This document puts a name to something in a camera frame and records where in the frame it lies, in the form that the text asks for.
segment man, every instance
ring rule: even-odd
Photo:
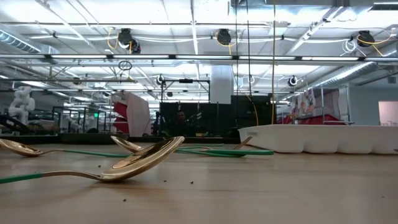
[[[178,111],[177,112],[177,123],[178,124],[183,124],[185,123],[185,113],[184,111]]]

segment gold spoon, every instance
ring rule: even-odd
[[[121,146],[124,149],[127,149],[130,152],[138,152],[140,150],[142,150],[142,148],[136,144],[133,144],[127,140],[124,140],[122,138],[116,137],[116,136],[111,136],[112,140],[114,142],[116,142],[116,144],[118,144],[119,146]],[[238,144],[236,147],[233,148],[233,150],[238,150],[240,148],[242,148],[243,146],[245,146],[250,140],[252,139],[251,136],[249,136],[248,138],[246,138],[244,141],[242,141],[240,144]]]
[[[86,177],[89,179],[99,180],[103,182],[115,182],[119,180],[125,180],[159,164],[167,156],[171,155],[171,153],[173,153],[183,141],[184,137],[180,136],[158,142],[119,161],[118,163],[113,165],[112,168],[102,172],[101,175],[89,174],[86,172],[61,170],[10,177],[0,177],[0,184],[60,175]],[[20,146],[17,147],[24,148],[25,145],[20,144]]]
[[[119,145],[123,144],[122,142],[126,142],[125,140],[121,138],[115,139],[114,136],[112,136],[112,139]],[[126,142],[124,144],[128,144],[129,148],[131,149],[131,152],[137,152],[142,150],[142,147],[137,146],[131,142]],[[11,152],[14,152],[16,154],[26,156],[26,157],[37,157],[41,156],[50,152],[72,152],[72,153],[80,153],[80,154],[91,154],[94,156],[106,156],[106,157],[127,157],[129,156],[128,154],[123,155],[123,154],[105,154],[105,153],[100,153],[100,152],[90,152],[90,151],[78,151],[78,150],[68,150],[68,149],[53,149],[47,152],[43,152],[39,149],[36,149],[34,147],[26,146],[24,144],[14,142],[11,140],[6,140],[6,139],[0,139],[0,147],[6,148],[10,150]]]

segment white statue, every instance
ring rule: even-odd
[[[14,93],[14,100],[8,108],[10,116],[18,116],[22,124],[27,124],[29,112],[35,110],[35,100],[29,96],[32,89],[29,86],[21,86]]]

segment fluorescent light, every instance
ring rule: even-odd
[[[114,55],[118,59],[169,59],[168,55]]]
[[[373,4],[398,4],[398,2],[375,2]]]
[[[51,55],[52,58],[106,58],[106,55]]]
[[[224,55],[176,55],[176,59],[223,59],[229,60],[232,59],[232,56],[224,56]]]
[[[68,95],[66,95],[64,93],[60,93],[60,92],[57,92],[57,91],[53,91],[53,93],[55,93],[57,95],[60,95],[60,96],[69,97]]]
[[[46,84],[41,83],[41,82],[22,81],[21,83],[25,83],[25,84],[32,85],[32,86],[37,86],[37,87],[47,87]]]
[[[0,54],[0,58],[44,58],[44,55],[39,54]]]
[[[64,89],[64,90],[61,90],[61,89],[49,89],[48,91],[79,91],[79,90],[74,90],[74,89]]]
[[[90,101],[90,100],[93,100],[93,99],[91,99],[91,98],[80,97],[80,96],[74,96],[74,99],[76,99],[76,100],[81,100],[81,101]]]
[[[106,52],[111,52],[111,54],[114,54],[113,51],[111,49],[104,49],[104,51]]]
[[[365,58],[365,61],[373,61],[373,62],[380,62],[380,61],[385,61],[385,62],[396,62],[398,61],[398,58],[395,57],[367,57]]]
[[[249,60],[249,56],[239,56],[241,60]],[[295,57],[275,56],[275,60],[294,60]],[[273,60],[272,56],[250,56],[250,60]]]
[[[358,60],[359,57],[303,57],[302,60]]]

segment hanging cable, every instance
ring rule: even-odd
[[[364,44],[381,44],[381,43],[384,43],[384,42],[387,42],[387,41],[389,41],[390,40],[390,38],[391,38],[391,35],[386,39],[386,40],[382,40],[382,41],[379,41],[379,42],[366,42],[366,41],[364,41],[364,40],[361,40],[359,37],[361,36],[361,34],[358,34],[357,36],[356,36],[356,39],[358,40],[358,41],[360,41],[360,42],[362,42],[362,43],[364,43]]]
[[[114,47],[112,47],[111,46],[111,44],[109,43],[109,37],[111,36],[111,29],[109,29],[109,32],[108,32],[108,40],[107,40],[107,42],[108,42],[108,46],[111,48],[111,49],[116,49],[117,47],[118,47],[118,43],[119,43],[119,33],[118,33],[118,35],[116,36],[116,45],[114,46]]]
[[[275,120],[275,100],[274,100],[274,78],[275,78],[275,33],[276,33],[276,0],[274,0],[274,46],[272,51],[272,95],[271,95],[271,105],[272,105],[272,114],[271,114],[271,124],[274,124]]]
[[[382,57],[385,57],[385,56],[380,52],[380,50],[377,49],[377,47],[376,47],[374,44],[372,44],[372,46],[373,46],[374,49],[379,53],[379,55],[381,55]]]

